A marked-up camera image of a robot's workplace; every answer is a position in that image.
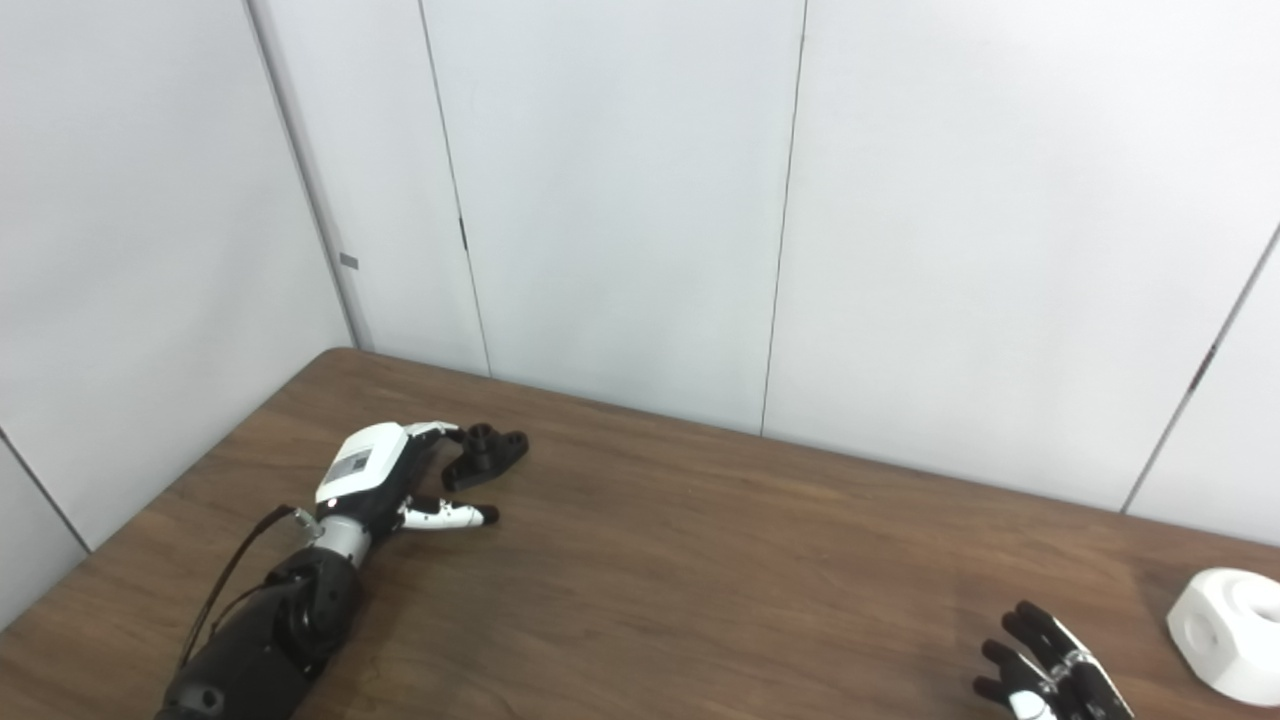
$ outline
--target black plastic part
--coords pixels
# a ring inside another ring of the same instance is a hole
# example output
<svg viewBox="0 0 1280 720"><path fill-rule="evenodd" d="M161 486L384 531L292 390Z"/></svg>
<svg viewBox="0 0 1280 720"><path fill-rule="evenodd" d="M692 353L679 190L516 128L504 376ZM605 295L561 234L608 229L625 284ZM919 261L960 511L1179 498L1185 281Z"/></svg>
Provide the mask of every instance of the black plastic part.
<svg viewBox="0 0 1280 720"><path fill-rule="evenodd" d="M178 670L156 720L287 720L346 642L360 596L338 553L293 553Z"/></svg>
<svg viewBox="0 0 1280 720"><path fill-rule="evenodd" d="M499 433L484 423L471 425L462 438L462 456L444 468L444 489L458 492L486 483L506 473L526 452L529 436L525 433Z"/></svg>

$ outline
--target robotic hand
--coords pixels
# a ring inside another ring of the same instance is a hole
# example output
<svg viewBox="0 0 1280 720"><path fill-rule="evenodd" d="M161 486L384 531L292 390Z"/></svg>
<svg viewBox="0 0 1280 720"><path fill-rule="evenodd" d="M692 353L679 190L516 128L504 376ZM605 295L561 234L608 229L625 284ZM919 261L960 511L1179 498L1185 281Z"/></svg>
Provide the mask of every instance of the robotic hand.
<svg viewBox="0 0 1280 720"><path fill-rule="evenodd" d="M500 475L529 450L524 433L489 425L463 432L449 423L401 427L380 423L347 438L316 489L315 515L282 505L253 528L232 556L187 637L178 670L156 720L285 720L329 660L346 643L360 607L360 565L401 529L448 530L498 521L498 509L415 496L422 469L442 439L461 442L462 456L444 469L444 487L463 489ZM200 630L259 534L293 515L311 542L233 600L244 605L225 625Z"/></svg>
<svg viewBox="0 0 1280 720"><path fill-rule="evenodd" d="M1000 667L1000 679L975 679L979 696L1018 720L1133 720L1102 664L1056 618L1023 601L1001 625L1039 665L1006 644L984 642L982 655Z"/></svg>

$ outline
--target black robotic forearm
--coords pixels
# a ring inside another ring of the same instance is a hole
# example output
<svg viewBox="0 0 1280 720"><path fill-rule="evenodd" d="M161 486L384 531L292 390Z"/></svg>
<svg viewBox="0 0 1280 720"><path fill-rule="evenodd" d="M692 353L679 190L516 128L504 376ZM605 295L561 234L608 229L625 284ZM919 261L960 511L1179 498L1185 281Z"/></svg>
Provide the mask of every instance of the black robotic forearm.
<svg viewBox="0 0 1280 720"><path fill-rule="evenodd" d="M178 670L156 720L289 717L347 638L356 573L332 550L293 553Z"/></svg>

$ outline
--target white 3d-printed object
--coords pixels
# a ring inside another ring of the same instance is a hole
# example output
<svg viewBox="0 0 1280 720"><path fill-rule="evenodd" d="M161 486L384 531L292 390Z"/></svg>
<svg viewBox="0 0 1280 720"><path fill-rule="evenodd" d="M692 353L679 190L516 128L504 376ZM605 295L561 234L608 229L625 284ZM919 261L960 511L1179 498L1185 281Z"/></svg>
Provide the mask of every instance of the white 3d-printed object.
<svg viewBox="0 0 1280 720"><path fill-rule="evenodd" d="M1169 611L1169 632L1215 691L1280 706L1280 583L1245 570L1204 570Z"/></svg>

